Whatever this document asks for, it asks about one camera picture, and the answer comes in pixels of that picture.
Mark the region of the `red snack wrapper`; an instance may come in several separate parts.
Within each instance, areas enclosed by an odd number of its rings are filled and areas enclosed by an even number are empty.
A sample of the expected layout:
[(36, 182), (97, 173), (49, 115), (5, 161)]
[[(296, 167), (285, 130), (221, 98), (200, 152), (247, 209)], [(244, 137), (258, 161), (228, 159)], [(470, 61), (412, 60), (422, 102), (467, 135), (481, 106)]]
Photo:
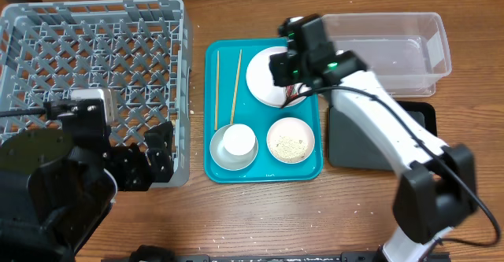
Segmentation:
[(293, 84), (293, 85), (288, 85), (284, 88), (284, 95), (286, 100), (288, 101), (289, 99), (292, 99), (299, 95), (300, 90), (303, 87), (303, 83), (298, 83), (298, 84)]

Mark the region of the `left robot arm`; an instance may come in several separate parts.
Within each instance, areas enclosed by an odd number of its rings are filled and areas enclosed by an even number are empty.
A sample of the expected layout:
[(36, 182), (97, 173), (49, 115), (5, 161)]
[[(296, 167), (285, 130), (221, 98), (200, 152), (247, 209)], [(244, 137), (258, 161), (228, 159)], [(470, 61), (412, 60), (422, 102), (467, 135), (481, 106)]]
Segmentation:
[(146, 152), (112, 146), (105, 124), (22, 132), (1, 146), (1, 259), (73, 261), (120, 191), (173, 175), (172, 126), (147, 132)]

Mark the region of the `cooked rice leftovers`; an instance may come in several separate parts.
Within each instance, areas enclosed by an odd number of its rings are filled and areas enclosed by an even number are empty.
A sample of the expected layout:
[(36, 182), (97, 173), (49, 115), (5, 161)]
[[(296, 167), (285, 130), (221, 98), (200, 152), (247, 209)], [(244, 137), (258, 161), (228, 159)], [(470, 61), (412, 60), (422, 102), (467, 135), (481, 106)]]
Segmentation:
[(309, 146), (302, 138), (278, 136), (272, 141), (271, 151), (279, 161), (297, 163), (306, 158)]

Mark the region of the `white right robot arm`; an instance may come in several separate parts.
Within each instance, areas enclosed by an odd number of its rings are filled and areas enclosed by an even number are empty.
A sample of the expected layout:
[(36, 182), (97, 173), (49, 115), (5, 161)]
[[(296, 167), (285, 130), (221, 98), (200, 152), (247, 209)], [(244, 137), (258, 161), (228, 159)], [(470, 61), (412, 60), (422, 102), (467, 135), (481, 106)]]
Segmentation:
[(287, 50), (273, 54), (269, 68), (277, 86), (304, 83), (308, 95), (325, 94), (398, 176), (393, 205), (398, 228), (376, 260), (423, 260), (480, 207), (472, 152), (464, 145), (448, 146), (418, 124), (355, 53), (337, 54), (330, 46)]

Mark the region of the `white cup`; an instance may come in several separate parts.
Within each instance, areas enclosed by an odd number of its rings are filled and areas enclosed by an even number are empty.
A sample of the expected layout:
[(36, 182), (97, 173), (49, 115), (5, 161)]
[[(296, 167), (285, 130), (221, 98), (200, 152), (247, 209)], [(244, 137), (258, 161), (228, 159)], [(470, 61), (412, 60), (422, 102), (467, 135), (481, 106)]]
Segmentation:
[(244, 156), (255, 145), (256, 136), (245, 124), (233, 124), (224, 133), (224, 148), (234, 156)]

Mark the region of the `small white bowl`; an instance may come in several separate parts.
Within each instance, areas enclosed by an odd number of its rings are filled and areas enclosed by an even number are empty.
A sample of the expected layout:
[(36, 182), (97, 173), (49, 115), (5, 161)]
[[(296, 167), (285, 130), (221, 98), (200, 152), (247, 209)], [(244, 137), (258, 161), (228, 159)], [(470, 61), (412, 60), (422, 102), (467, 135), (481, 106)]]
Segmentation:
[(302, 138), (302, 139), (306, 140), (306, 142), (308, 143), (308, 146), (309, 146), (309, 152), (304, 160), (306, 160), (314, 150), (315, 136), (312, 131), (312, 128), (306, 122), (304, 122), (303, 120), (300, 120), (299, 118), (285, 117), (285, 118), (282, 118), (282, 119), (276, 121), (269, 128), (269, 131), (268, 131), (268, 134), (266, 137), (266, 142), (267, 142), (267, 147), (269, 149), (269, 152), (271, 154), (272, 154), (272, 151), (271, 151), (272, 141), (273, 141), (273, 139), (275, 139), (278, 136), (291, 136), (294, 138)]

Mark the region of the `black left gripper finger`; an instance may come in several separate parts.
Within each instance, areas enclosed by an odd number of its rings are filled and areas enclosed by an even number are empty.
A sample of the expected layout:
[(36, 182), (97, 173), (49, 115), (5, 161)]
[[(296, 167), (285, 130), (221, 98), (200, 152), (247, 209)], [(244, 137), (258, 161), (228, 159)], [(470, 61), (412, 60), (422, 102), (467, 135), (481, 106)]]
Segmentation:
[(143, 135), (147, 148), (171, 153), (173, 132), (174, 128), (171, 122), (164, 122), (147, 130)]
[(150, 169), (156, 183), (168, 183), (173, 174), (173, 162), (171, 155), (165, 152), (148, 151)]

